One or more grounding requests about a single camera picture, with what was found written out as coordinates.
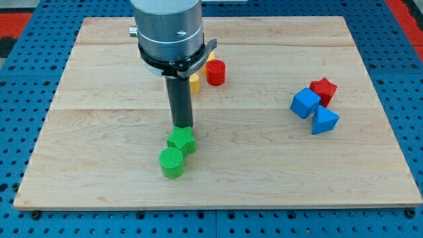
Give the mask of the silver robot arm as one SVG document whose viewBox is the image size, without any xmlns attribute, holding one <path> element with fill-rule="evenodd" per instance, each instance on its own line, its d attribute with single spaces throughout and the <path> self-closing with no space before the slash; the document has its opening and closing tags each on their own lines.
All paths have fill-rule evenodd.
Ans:
<svg viewBox="0 0 423 238">
<path fill-rule="evenodd" d="M 200 0 L 131 0 L 138 47 L 144 62 L 160 75 L 185 80 L 217 48 L 205 42 Z"/>
</svg>

